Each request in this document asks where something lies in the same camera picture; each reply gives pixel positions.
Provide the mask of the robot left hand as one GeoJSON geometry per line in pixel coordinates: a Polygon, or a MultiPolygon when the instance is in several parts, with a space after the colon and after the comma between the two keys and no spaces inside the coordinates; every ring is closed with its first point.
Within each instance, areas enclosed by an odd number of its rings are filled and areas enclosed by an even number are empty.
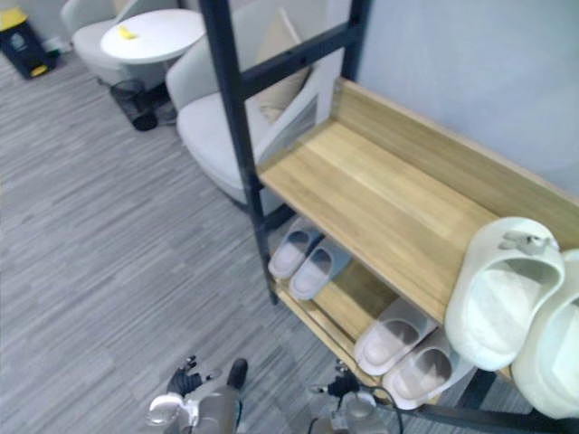
{"type": "Polygon", "coordinates": [[[196,356],[190,355],[185,359],[185,363],[178,367],[172,377],[170,378],[166,387],[167,393],[176,393],[185,397],[188,393],[194,392],[204,383],[214,379],[214,376],[208,373],[202,375],[200,373],[190,373],[190,371],[197,366],[196,356]]]}

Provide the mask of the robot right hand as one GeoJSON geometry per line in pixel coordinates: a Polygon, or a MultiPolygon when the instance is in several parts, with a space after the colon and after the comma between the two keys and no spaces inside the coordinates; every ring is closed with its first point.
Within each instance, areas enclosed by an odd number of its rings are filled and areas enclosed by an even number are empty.
{"type": "Polygon", "coordinates": [[[337,360],[336,371],[338,376],[328,385],[310,385],[308,390],[316,394],[328,394],[329,396],[343,398],[350,392],[358,392],[360,383],[349,367],[341,360],[337,360]]]}

